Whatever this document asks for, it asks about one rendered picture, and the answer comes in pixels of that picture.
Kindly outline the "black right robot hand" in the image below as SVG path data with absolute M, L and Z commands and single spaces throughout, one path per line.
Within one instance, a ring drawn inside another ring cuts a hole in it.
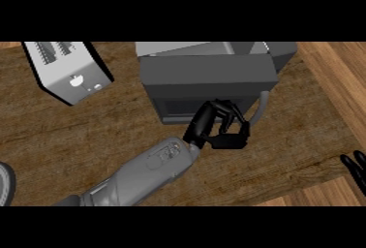
M 347 155 L 342 155 L 342 161 L 346 165 L 358 187 L 366 197 L 366 154 L 355 150 L 353 151 L 355 160 L 350 159 Z

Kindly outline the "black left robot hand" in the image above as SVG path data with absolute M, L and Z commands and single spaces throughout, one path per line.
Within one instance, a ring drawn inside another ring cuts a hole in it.
M 210 132 L 218 117 L 222 118 L 222 126 L 219 134 L 212 137 Z M 241 130 L 237 134 L 229 134 L 228 130 L 235 120 L 240 120 Z M 207 101 L 194 116 L 184 140 L 198 148 L 204 148 L 209 142 L 213 149 L 243 149 L 249 144 L 250 136 L 252 123 L 238 106 L 229 100 Z

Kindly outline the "dark grey microwave door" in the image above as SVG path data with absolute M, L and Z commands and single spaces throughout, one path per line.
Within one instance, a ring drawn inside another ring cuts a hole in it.
M 231 100 L 246 113 L 262 91 L 271 91 L 277 81 L 147 85 L 150 98 L 163 124 L 190 124 L 206 101 Z

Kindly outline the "dark grey microwave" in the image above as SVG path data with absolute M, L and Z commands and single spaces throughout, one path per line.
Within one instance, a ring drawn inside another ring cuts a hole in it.
M 294 42 L 139 42 L 141 80 L 144 86 L 280 82 L 297 52 Z M 260 92 L 250 108 L 252 122 L 263 115 L 271 91 Z

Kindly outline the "silver toaster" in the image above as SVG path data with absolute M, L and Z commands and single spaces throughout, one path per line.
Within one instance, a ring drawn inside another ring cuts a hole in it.
M 91 42 L 23 42 L 40 88 L 67 105 L 76 105 L 114 81 Z

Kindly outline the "grey round dish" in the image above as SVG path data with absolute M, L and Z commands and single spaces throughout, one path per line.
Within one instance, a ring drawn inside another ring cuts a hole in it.
M 17 193 L 17 174 L 14 168 L 0 162 L 0 206 L 9 206 Z

